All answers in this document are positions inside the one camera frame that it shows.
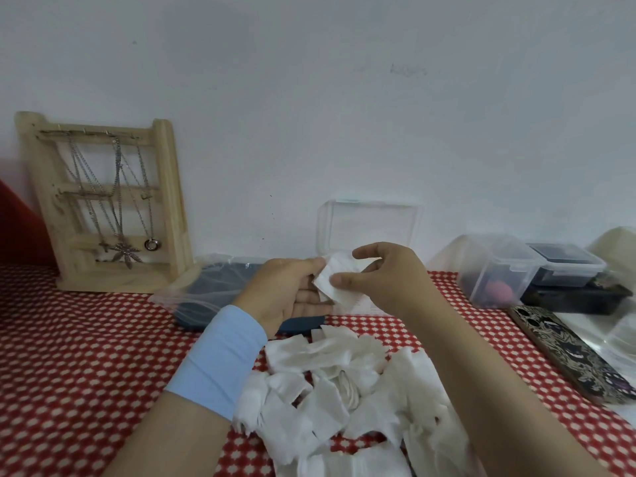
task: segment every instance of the light blue wristband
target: light blue wristband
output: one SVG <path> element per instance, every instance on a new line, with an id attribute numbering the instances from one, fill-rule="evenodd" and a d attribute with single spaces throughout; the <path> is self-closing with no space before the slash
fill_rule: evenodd
<path id="1" fill-rule="evenodd" d="M 236 306 L 217 313 L 165 389 L 232 420 L 234 407 L 267 343 L 263 327 Z"/>

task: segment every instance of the forearm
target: forearm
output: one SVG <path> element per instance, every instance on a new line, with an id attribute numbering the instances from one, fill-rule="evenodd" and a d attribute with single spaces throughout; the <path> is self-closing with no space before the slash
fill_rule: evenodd
<path id="1" fill-rule="evenodd" d="M 211 476 L 229 428 L 226 418 L 165 392 L 104 477 Z"/>
<path id="2" fill-rule="evenodd" d="M 445 299 L 432 298 L 408 328 L 433 360 L 489 477 L 608 475 L 497 351 Z"/>

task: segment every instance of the beige object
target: beige object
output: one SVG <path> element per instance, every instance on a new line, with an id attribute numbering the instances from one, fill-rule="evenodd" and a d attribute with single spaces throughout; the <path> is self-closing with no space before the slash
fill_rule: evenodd
<path id="1" fill-rule="evenodd" d="M 155 119 L 150 128 L 100 127 L 50 123 L 36 112 L 17 112 L 15 125 L 20 151 L 28 163 L 37 200 L 60 270 L 57 287 L 65 291 L 154 293 L 176 280 L 192 264 L 189 237 L 177 165 L 174 135 L 170 121 Z M 128 269 L 123 263 L 96 261 L 99 235 L 89 232 L 78 202 L 84 197 L 66 173 L 56 142 L 64 143 L 72 132 L 78 143 L 111 144 L 113 137 L 122 145 L 148 145 L 155 151 L 159 187 L 151 189 L 155 202 L 163 208 L 163 246 L 168 263 L 136 263 Z M 141 187 L 133 187 L 140 196 Z M 99 194 L 90 194 L 99 199 Z M 122 185 L 123 203 L 130 192 Z M 127 235 L 131 244 L 143 248 L 146 237 Z M 106 236 L 114 243 L 114 236 Z"/>
<path id="2" fill-rule="evenodd" d="M 621 226 L 609 230 L 588 249 L 608 264 L 621 284 L 636 292 L 636 228 Z"/>

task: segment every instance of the red fabric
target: red fabric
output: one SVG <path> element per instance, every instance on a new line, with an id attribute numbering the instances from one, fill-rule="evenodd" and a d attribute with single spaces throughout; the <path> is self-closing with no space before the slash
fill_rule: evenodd
<path id="1" fill-rule="evenodd" d="M 0 264 L 55 266 L 46 225 L 0 181 Z"/>
<path id="2" fill-rule="evenodd" d="M 477 310 L 452 273 L 433 280 L 553 415 L 604 466 L 636 474 L 636 431 L 582 398 L 514 322 Z M 197 335 L 140 294 L 61 292 L 52 269 L 0 267 L 0 476 L 99 475 L 152 407 Z M 330 316 L 391 352 L 418 346 L 392 317 Z M 261 354 L 255 369 L 266 370 Z M 383 440 L 333 438 L 354 453 Z M 217 476 L 272 476 L 261 440 L 230 431 Z"/>

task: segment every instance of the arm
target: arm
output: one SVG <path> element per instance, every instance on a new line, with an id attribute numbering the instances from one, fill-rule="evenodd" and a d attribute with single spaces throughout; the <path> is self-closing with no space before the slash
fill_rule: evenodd
<path id="1" fill-rule="evenodd" d="M 367 294 L 418 337 L 489 477 L 609 475 L 450 306 L 412 250 L 376 243 L 353 254 L 382 259 L 331 283 Z"/>
<path id="2" fill-rule="evenodd" d="M 105 477 L 211 476 L 234 407 L 267 337 L 291 317 L 325 315 L 309 275 L 321 257 L 268 261 L 212 320 Z"/>

